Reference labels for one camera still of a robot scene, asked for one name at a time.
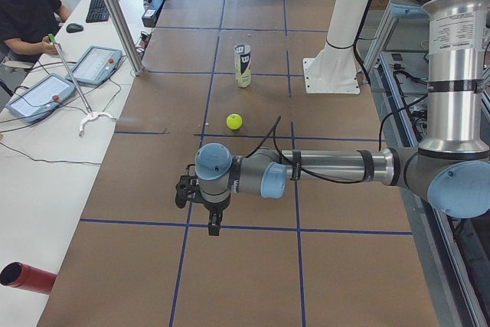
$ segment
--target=white desk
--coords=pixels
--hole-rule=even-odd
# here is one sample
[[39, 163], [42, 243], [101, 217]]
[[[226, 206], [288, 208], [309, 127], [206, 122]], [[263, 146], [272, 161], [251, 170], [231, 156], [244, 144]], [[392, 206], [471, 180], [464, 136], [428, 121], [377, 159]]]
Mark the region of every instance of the white desk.
[[[92, 44], [119, 48], [124, 53], [111, 18], [107, 22], [85, 24], [89, 3], [90, 0], [81, 0], [65, 23], [81, 23], [84, 31], [68, 34], [63, 27], [56, 36], [69, 61], [78, 60]], [[119, 3], [136, 42], [141, 31], [149, 32], [141, 21], [142, 0], [119, 0]], [[40, 59], [42, 64], [56, 61], [60, 58], [43, 55]], [[48, 68], [50, 72], [66, 75], [62, 64]], [[38, 68], [23, 84], [32, 86], [45, 75]], [[112, 79], [122, 90], [107, 111], [119, 117], [134, 79], [130, 63], [125, 61]], [[88, 93], [87, 99], [94, 111], [100, 111], [118, 89], [108, 81]], [[80, 98], [70, 106], [83, 108]], [[78, 127], [83, 117], [79, 110], [61, 108], [35, 126], [5, 133], [2, 142], [36, 159], [102, 162], [115, 123], [104, 117], [87, 123], [81, 139]], [[12, 118], [7, 110], [0, 113], [2, 122]], [[19, 121], [0, 123], [0, 131], [21, 126], [24, 123]], [[19, 261], [57, 273], [99, 167], [33, 162], [3, 146], [0, 146], [0, 167], [0, 268]], [[46, 302], [45, 295], [0, 286], [0, 325], [34, 326]]]

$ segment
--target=table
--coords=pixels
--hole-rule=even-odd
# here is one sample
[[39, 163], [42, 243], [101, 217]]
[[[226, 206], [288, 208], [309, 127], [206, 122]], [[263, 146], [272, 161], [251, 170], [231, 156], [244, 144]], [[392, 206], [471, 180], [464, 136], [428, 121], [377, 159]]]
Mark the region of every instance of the table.
[[219, 237], [203, 206], [175, 206], [200, 146], [246, 155], [278, 115], [283, 149], [376, 149], [369, 87], [305, 93], [302, 59], [324, 46], [334, 3], [166, 0], [39, 327], [437, 325], [397, 188], [301, 180], [280, 200], [232, 195]]
[[[89, 3], [90, 0], [81, 0], [56, 36], [69, 61], [77, 61], [90, 45], [123, 50], [111, 18], [107, 22], [85, 24]], [[119, 3], [136, 43], [141, 31], [150, 32], [141, 21], [143, 1], [119, 0]], [[83, 24], [84, 31], [68, 34], [65, 26], [71, 22]], [[59, 61], [59, 57], [47, 55], [40, 59], [42, 64]], [[62, 76], [66, 74], [62, 64], [46, 68]], [[37, 68], [27, 76], [23, 85], [32, 86], [45, 75], [42, 68]], [[127, 60], [112, 79], [121, 90], [107, 111], [118, 117], [134, 80]], [[106, 82], [92, 92], [88, 92], [89, 87], [83, 90], [93, 109], [99, 111], [114, 97], [119, 87]], [[69, 105], [83, 108], [80, 98]], [[12, 117], [7, 110], [0, 113], [2, 122]], [[100, 163], [115, 124], [107, 118], [87, 123], [85, 136], [81, 139], [78, 137], [78, 126], [82, 118], [79, 110], [60, 108], [35, 126], [5, 133], [2, 143], [36, 159]], [[0, 123], [0, 131], [22, 126], [24, 123], [20, 122]], [[19, 261], [57, 273], [99, 166], [33, 162], [0, 146], [0, 167], [0, 265], [3, 268], [10, 262]], [[47, 296], [41, 294], [0, 287], [0, 325], [33, 326], [46, 302]]]

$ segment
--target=tennis ball can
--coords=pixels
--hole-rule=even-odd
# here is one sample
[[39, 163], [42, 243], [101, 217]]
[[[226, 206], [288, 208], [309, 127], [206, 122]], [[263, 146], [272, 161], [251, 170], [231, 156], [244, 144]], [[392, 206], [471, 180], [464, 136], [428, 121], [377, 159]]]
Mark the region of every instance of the tennis ball can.
[[238, 44], [235, 46], [235, 81], [238, 87], [247, 87], [251, 77], [250, 45]]

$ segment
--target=tennis ball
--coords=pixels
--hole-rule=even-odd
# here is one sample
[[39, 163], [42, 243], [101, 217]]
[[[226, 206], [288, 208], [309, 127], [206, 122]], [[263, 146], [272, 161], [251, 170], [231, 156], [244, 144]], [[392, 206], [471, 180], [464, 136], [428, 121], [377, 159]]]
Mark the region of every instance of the tennis ball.
[[227, 127], [231, 130], [239, 129], [243, 124], [242, 117], [238, 114], [230, 114], [227, 117]]

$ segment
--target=silver cylinder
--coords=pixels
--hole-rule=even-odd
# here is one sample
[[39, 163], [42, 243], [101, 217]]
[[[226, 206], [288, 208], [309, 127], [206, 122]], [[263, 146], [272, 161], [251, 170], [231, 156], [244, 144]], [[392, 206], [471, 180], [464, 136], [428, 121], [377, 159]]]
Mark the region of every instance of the silver cylinder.
[[[283, 151], [292, 161], [292, 151]], [[394, 158], [389, 149], [371, 152], [374, 163], [373, 181], [389, 185], [394, 176]], [[364, 177], [365, 164], [360, 152], [301, 151], [302, 167], [315, 174], [337, 181], [360, 181]], [[302, 178], [314, 178], [302, 173]]]
[[132, 69], [134, 70], [135, 75], [138, 76], [143, 71], [143, 64], [138, 53], [136, 52], [136, 47], [131, 38], [131, 32], [129, 32], [129, 28], [124, 18], [123, 11], [119, 6], [119, 2], [117, 0], [104, 0], [104, 2], [109, 10], [109, 14], [113, 18], [114, 26], [116, 27], [117, 34], [119, 35], [122, 47], [126, 52]]
[[[422, 150], [449, 154], [487, 152], [480, 139], [483, 31], [490, 0], [432, 0], [430, 16], [428, 133]], [[449, 89], [434, 90], [442, 83]], [[469, 83], [471, 89], [454, 88]]]

